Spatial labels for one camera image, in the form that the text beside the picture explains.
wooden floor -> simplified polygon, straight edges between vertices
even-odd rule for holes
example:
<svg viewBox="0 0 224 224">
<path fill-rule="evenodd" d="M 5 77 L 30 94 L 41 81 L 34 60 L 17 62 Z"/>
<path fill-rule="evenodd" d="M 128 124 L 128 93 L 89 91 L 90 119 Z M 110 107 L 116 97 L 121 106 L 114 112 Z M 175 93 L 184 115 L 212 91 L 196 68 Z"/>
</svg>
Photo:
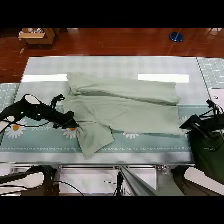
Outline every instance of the wooden floor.
<svg viewBox="0 0 224 224">
<path fill-rule="evenodd" d="M 29 57 L 75 55 L 201 56 L 224 58 L 222 28 L 69 28 L 52 47 L 27 46 L 18 29 L 0 29 L 0 82 L 19 82 Z M 173 31 L 182 43 L 169 39 Z"/>
</svg>

table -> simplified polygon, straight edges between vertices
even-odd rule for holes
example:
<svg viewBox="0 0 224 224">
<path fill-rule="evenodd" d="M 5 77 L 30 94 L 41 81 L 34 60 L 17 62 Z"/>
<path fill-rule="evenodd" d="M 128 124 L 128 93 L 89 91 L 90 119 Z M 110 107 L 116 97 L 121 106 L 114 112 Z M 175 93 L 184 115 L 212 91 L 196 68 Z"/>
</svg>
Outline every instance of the table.
<svg viewBox="0 0 224 224">
<path fill-rule="evenodd" d="M 145 73 L 187 74 L 189 83 L 176 85 L 177 95 L 180 98 L 178 105 L 180 119 L 184 122 L 190 115 L 208 110 L 205 101 L 209 95 L 195 57 L 31 57 L 15 101 L 21 99 L 26 93 L 35 95 L 44 103 L 49 103 L 54 96 L 61 93 L 68 94 L 69 86 L 66 81 L 46 81 L 46 77 L 51 80 L 52 75 L 67 72 L 132 79 L 137 79 L 138 74 Z M 37 76 L 39 82 L 27 82 L 27 77 L 32 75 Z M 37 123 L 29 119 L 25 122 Z M 0 162 L 48 164 L 186 164 L 193 162 L 186 136 L 174 138 L 114 132 L 114 143 L 85 160 L 77 145 L 77 139 L 66 138 L 62 133 L 62 130 L 52 129 L 52 126 L 48 125 L 25 130 L 24 134 L 16 139 L 9 139 L 4 134 L 0 147 Z"/>
</svg>

green cloth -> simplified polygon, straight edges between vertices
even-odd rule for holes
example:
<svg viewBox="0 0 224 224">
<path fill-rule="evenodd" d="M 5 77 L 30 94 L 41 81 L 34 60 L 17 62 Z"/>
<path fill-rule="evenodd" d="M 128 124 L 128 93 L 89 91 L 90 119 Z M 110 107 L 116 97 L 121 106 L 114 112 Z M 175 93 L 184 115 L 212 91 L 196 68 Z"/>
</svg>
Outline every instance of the green cloth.
<svg viewBox="0 0 224 224">
<path fill-rule="evenodd" d="M 181 135 L 175 83 L 69 73 L 65 112 L 74 111 L 84 157 L 113 142 L 111 129 Z"/>
</svg>

white daisy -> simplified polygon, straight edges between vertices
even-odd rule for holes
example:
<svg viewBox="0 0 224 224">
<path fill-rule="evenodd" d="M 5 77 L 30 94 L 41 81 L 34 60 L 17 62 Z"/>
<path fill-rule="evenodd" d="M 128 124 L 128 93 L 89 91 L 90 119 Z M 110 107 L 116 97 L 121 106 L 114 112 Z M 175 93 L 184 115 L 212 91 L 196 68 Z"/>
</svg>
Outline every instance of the white daisy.
<svg viewBox="0 0 224 224">
<path fill-rule="evenodd" d="M 22 119 L 18 121 L 17 124 L 26 125 L 26 121 L 25 119 Z M 17 138 L 23 134 L 23 131 L 26 130 L 25 127 L 17 125 L 17 124 L 12 124 L 8 128 L 6 128 L 5 132 L 8 138 Z"/>
<path fill-rule="evenodd" d="M 66 136 L 66 138 L 76 138 L 76 128 L 66 128 L 62 129 L 64 132 L 63 135 Z"/>
<path fill-rule="evenodd" d="M 139 134 L 137 133 L 127 133 L 127 132 L 124 132 L 123 135 L 126 137 L 126 138 L 130 138 L 130 139 L 133 139 L 133 138 L 136 138 L 139 136 Z"/>
<path fill-rule="evenodd" d="M 180 122 L 181 122 L 181 125 L 186 121 L 186 120 L 188 120 L 189 119 L 189 117 L 187 117 L 187 116 L 183 116 L 183 117 L 181 117 L 180 118 Z M 186 130 L 186 129 L 181 129 L 181 131 L 184 133 L 184 135 L 187 137 L 187 132 L 188 132 L 188 130 Z"/>
</svg>

robotic arm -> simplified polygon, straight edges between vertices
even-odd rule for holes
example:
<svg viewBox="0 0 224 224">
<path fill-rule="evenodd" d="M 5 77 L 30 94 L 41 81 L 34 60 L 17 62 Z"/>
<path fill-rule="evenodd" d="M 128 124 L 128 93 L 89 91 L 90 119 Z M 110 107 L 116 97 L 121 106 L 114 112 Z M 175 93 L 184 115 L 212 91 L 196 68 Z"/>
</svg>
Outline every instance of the robotic arm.
<svg viewBox="0 0 224 224">
<path fill-rule="evenodd" d="M 49 122 L 53 122 L 53 128 L 79 127 L 73 119 L 74 112 L 68 111 L 63 114 L 55 109 L 56 103 L 61 100 L 64 100 L 62 94 L 54 97 L 51 101 L 51 105 L 46 105 L 33 95 L 24 95 L 20 101 L 6 107 L 0 113 L 0 133 L 8 126 L 20 121 L 24 117 L 28 117 L 36 121 L 45 119 Z"/>
</svg>

